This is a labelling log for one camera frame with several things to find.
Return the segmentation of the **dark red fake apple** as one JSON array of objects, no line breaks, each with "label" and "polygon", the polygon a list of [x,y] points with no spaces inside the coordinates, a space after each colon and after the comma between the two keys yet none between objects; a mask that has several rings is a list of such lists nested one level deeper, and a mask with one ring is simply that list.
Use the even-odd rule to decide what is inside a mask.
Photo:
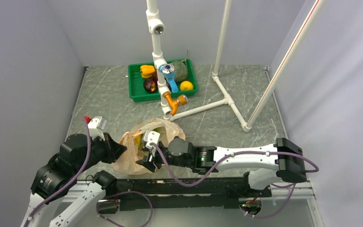
[{"label": "dark red fake apple", "polygon": [[149,94],[156,93],[158,91],[157,80],[145,79],[143,82],[143,87],[144,90]]}]

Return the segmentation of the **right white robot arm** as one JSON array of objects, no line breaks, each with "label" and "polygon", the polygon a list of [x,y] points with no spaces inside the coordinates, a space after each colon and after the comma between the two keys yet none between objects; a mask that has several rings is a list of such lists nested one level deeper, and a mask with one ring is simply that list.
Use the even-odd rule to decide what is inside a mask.
[{"label": "right white robot arm", "polygon": [[[279,181],[303,183],[307,180],[304,156],[300,147],[286,138],[278,138],[274,144],[255,148],[223,148],[194,146],[175,137],[166,147],[162,142],[146,142],[148,154],[136,161],[151,172],[165,165],[175,182],[183,187],[195,187],[211,173],[228,169],[249,168],[242,192],[247,196]],[[193,183],[184,183],[176,177],[172,166],[189,168],[202,177]]]}]

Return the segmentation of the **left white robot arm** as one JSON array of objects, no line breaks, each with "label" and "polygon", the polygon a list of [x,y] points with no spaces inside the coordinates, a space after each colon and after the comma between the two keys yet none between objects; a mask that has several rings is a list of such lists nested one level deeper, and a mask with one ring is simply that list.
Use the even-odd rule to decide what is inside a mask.
[{"label": "left white robot arm", "polygon": [[117,179],[102,170],[92,183],[60,215],[53,217],[63,197],[77,182],[78,176],[99,162],[114,163],[127,148],[115,142],[109,133],[91,137],[72,134],[60,146],[59,153],[41,167],[31,186],[30,202],[22,222],[24,227],[72,227],[99,200],[112,198]]}]

